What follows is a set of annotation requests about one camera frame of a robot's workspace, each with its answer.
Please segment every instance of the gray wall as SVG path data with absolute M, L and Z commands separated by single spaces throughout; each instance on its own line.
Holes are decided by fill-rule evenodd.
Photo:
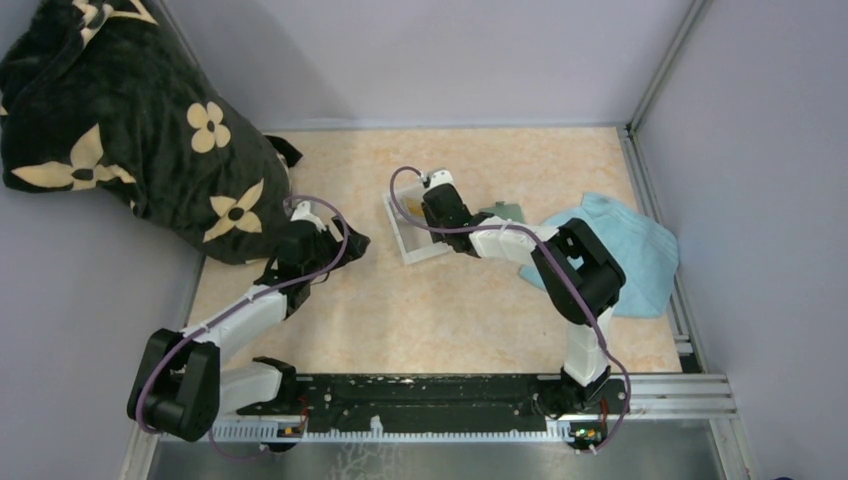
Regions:
M 638 135 L 764 478 L 844 478 L 848 2 L 718 1 Z
M 3 0 L 0 51 L 32 0 Z M 103 192 L 0 186 L 0 477 L 114 479 L 147 337 L 184 319 L 198 255 Z
M 623 122 L 689 0 L 166 0 L 263 129 Z

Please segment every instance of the light blue cloth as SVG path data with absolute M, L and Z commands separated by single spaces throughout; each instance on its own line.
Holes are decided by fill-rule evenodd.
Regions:
M 580 207 L 558 213 L 543 225 L 560 226 L 575 217 L 592 227 L 627 277 L 615 314 L 643 318 L 662 315 L 668 306 L 674 273 L 680 261 L 674 235 L 650 218 L 598 193 L 583 195 Z M 569 261 L 575 268 L 582 263 Z M 536 268 L 522 267 L 519 275 L 545 289 Z

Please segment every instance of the metal floor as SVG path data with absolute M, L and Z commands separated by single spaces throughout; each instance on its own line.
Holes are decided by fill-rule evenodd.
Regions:
M 151 480 L 350 479 L 717 479 L 723 478 L 706 420 L 630 421 L 597 457 L 556 444 L 306 444 L 236 463 L 208 443 L 159 442 Z M 255 444 L 222 444 L 231 454 Z

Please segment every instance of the enclosure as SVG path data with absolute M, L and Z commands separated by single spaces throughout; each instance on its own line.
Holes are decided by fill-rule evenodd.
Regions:
M 36 5 L 2 1 L 5 50 Z M 664 313 L 611 321 L 634 398 L 597 457 L 471 435 L 304 442 L 234 463 L 204 441 L 148 436 L 124 408 L 150 334 L 210 317 L 264 264 L 204 260 L 103 192 L 0 189 L 6 477 L 840 477 L 848 5 L 129 3 L 173 26 L 242 115 L 305 154 L 297 193 L 331 200 L 373 242 L 229 367 L 269 356 L 326 378 L 559 371 L 563 319 L 514 265 L 404 265 L 383 204 L 403 165 L 446 167 L 469 208 L 515 202 L 528 224 L 587 192 L 616 199 L 677 237 L 674 289 Z M 216 427 L 222 446 L 255 451 L 231 426 Z

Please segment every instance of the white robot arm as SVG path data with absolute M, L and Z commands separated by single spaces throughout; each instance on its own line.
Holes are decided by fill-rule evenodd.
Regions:
M 447 170 L 430 172 L 422 176 L 421 181 L 425 188 L 421 206 L 430 227 L 489 227 L 464 234 L 434 233 L 434 240 L 444 241 L 455 251 L 471 256 L 501 258 L 539 268 L 551 300 L 568 320 L 563 371 L 591 396 L 609 375 L 609 363 L 585 314 L 575 308 L 574 299 L 553 273 L 535 241 L 522 231 L 498 228 L 513 223 L 509 220 L 488 213 L 471 215 Z M 559 227 L 523 226 L 536 234 L 558 259 L 559 266 L 594 310 L 601 332 L 606 334 L 618 293 L 625 282 L 624 272 L 615 259 L 581 220 L 574 219 Z M 580 257 L 583 265 L 575 269 L 566 257 Z
M 333 222 L 341 231 L 338 218 Z M 364 255 L 370 239 L 348 226 L 349 237 L 340 268 Z M 310 295 L 310 283 L 284 288 L 282 283 L 328 267 L 341 243 L 312 213 L 310 202 L 301 202 L 281 238 L 279 252 L 269 259 L 265 272 L 239 300 L 199 325 L 173 332 L 161 329 L 148 340 L 127 403 L 135 420 L 139 402 L 150 427 L 188 441 L 203 436 L 219 415 L 287 395 L 287 382 L 295 382 L 295 369 L 283 362 L 257 358 L 246 367 L 221 371 L 221 367 L 248 342 L 292 315 Z M 142 395 L 155 369 L 175 347 L 185 344 L 168 362 L 153 388 Z M 297 400 L 289 399 L 296 405 Z

